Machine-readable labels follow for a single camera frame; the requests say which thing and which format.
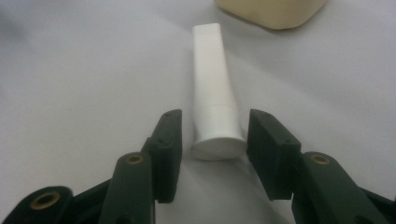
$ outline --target white tube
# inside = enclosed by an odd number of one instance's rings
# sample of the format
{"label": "white tube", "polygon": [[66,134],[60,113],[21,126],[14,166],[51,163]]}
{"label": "white tube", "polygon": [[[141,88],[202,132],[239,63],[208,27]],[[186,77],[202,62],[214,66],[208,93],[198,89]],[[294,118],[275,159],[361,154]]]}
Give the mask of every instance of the white tube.
{"label": "white tube", "polygon": [[242,137],[238,108],[228,77],[220,26],[193,28],[195,143],[192,155],[218,161],[241,156],[247,143]]}

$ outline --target white table surface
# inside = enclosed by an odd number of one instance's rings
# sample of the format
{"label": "white table surface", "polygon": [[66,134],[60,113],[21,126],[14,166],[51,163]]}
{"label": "white table surface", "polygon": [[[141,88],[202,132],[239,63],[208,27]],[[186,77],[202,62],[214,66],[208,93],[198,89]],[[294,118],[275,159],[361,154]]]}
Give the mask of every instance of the white table surface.
{"label": "white table surface", "polygon": [[203,162],[193,142],[194,25],[221,25],[242,128],[257,108],[356,183],[396,193],[396,2],[329,0],[302,27],[272,31],[213,1],[0,2],[0,220],[29,193],[75,194],[112,176],[160,115],[183,110],[177,196],[157,223],[294,223],[246,157]]}

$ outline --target bolt hole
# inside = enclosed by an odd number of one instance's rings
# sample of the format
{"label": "bolt hole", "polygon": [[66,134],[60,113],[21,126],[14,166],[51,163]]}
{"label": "bolt hole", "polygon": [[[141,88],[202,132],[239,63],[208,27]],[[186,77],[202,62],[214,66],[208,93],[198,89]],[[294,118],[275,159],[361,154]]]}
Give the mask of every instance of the bolt hole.
{"label": "bolt hole", "polygon": [[134,154],[128,157],[127,161],[130,164],[138,164],[143,160],[143,157],[140,154]]}
{"label": "bolt hole", "polygon": [[312,155],[311,160],[321,165],[327,165],[330,163],[329,159],[318,154]]}
{"label": "bolt hole", "polygon": [[357,224],[374,224],[370,219],[362,216],[356,216],[355,217],[355,223]]}
{"label": "bolt hole", "polygon": [[42,210],[48,207],[53,206],[55,203],[59,201],[61,198],[61,195],[59,194],[58,191],[51,191],[47,193],[43,193],[39,196],[37,196],[32,203],[30,204],[30,207],[34,210]]}

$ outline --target beige container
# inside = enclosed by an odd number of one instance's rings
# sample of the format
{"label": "beige container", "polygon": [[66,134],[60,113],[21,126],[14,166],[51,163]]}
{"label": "beige container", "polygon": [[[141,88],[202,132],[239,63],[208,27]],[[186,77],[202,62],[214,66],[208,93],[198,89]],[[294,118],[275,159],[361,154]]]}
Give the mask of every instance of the beige container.
{"label": "beige container", "polygon": [[327,0],[215,0],[226,11],[261,26],[281,30],[297,27]]}

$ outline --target white plastic tube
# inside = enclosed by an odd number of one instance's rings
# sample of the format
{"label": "white plastic tube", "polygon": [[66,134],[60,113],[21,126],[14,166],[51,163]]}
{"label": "white plastic tube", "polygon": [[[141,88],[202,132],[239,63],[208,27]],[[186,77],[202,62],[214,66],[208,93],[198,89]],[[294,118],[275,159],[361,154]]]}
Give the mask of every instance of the white plastic tube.
{"label": "white plastic tube", "polygon": [[220,26],[193,28],[195,143],[192,155],[218,161],[241,156],[247,144],[242,137],[238,108],[228,77]]}

